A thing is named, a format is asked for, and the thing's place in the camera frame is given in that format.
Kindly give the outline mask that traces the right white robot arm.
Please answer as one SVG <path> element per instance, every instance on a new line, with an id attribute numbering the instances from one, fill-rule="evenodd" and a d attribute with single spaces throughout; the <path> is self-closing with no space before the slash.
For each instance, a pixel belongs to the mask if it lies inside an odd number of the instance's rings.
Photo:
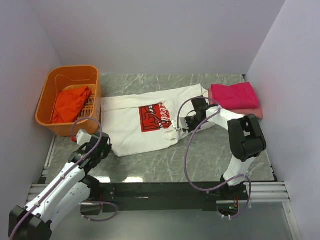
<path id="1" fill-rule="evenodd" d="M 224 109 L 216 100 L 198 96 L 188 99 L 182 104 L 192 103 L 192 116 L 180 117 L 182 107 L 177 114 L 177 131 L 191 133 L 195 136 L 202 125 L 213 123 L 228 131 L 229 147 L 232 153 L 229 166 L 221 176 L 221 183 L 212 188 L 200 188 L 192 183 L 188 176 L 187 157 L 184 156 L 184 173 L 188 183 L 198 191 L 220 195 L 238 192 L 244 180 L 248 180 L 247 171 L 254 160 L 267 148 L 267 142 L 261 129 L 258 118 L 254 114 L 243 115 Z"/>

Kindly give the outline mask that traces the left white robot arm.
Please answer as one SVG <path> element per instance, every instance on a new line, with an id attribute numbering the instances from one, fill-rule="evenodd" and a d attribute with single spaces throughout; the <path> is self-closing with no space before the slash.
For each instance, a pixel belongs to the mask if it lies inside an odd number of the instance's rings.
<path id="1" fill-rule="evenodd" d="M 52 182 L 24 207 L 9 213 L 8 237 L 11 240 L 49 240 L 59 222 L 82 202 L 99 204 L 100 181 L 89 175 L 112 150 L 108 134 L 90 135 L 80 130 L 80 146 L 74 151 Z"/>

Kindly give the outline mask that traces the white printed t-shirt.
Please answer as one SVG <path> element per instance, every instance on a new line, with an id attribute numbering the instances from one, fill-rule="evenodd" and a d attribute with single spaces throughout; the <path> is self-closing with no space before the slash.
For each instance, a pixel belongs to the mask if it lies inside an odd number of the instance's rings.
<path id="1" fill-rule="evenodd" d="M 101 100 L 101 125 L 118 157 L 166 149 L 188 136 L 171 121 L 190 115 L 191 98 L 208 96 L 201 84 Z"/>

